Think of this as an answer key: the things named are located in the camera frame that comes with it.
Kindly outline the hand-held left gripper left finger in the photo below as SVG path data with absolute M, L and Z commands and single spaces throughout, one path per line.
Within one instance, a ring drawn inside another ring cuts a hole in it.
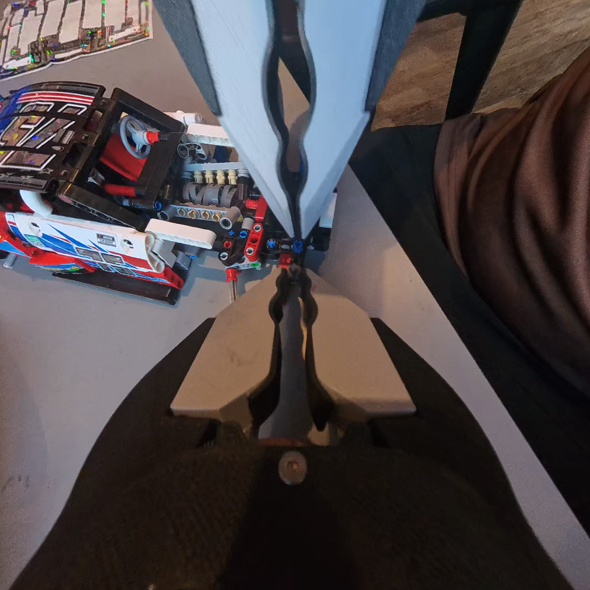
M 278 404 L 283 307 L 274 269 L 219 312 L 171 403 L 174 416 L 256 432 Z

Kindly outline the person's brown shirt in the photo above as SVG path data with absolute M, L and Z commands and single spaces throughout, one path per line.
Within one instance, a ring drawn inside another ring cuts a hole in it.
M 476 291 L 589 396 L 589 48 L 522 107 L 446 121 L 434 184 Z

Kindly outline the holographic sticker sheet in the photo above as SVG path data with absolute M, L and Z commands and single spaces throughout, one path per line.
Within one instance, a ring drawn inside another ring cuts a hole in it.
M 1 80 L 153 38 L 151 1 L 1 1 Z

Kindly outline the toy brick race car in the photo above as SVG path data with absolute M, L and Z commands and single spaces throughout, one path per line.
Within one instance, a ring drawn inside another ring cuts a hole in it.
M 175 305 L 193 261 L 247 269 L 326 251 L 337 191 L 310 237 L 289 237 L 222 127 L 121 89 L 27 85 L 1 98 L 1 260 Z

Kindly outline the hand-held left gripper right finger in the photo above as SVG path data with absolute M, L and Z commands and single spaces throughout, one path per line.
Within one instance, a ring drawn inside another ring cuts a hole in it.
M 416 405 L 369 316 L 311 270 L 301 278 L 307 401 L 318 431 L 405 417 Z

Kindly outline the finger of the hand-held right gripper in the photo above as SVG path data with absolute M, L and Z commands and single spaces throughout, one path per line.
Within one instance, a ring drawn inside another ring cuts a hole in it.
M 299 195 L 303 238 L 319 220 L 368 122 L 365 102 L 385 5 L 385 1 L 300 5 L 301 43 L 312 83 L 300 148 L 305 176 Z
M 284 231 L 295 230 L 280 173 L 283 133 L 271 113 L 271 1 L 192 1 L 220 109 L 218 119 Z

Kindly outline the black furniture leg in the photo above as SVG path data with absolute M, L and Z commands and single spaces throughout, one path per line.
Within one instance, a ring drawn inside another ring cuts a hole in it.
M 418 22 L 461 14 L 466 21 L 445 120 L 469 114 L 503 47 L 522 1 L 427 1 Z

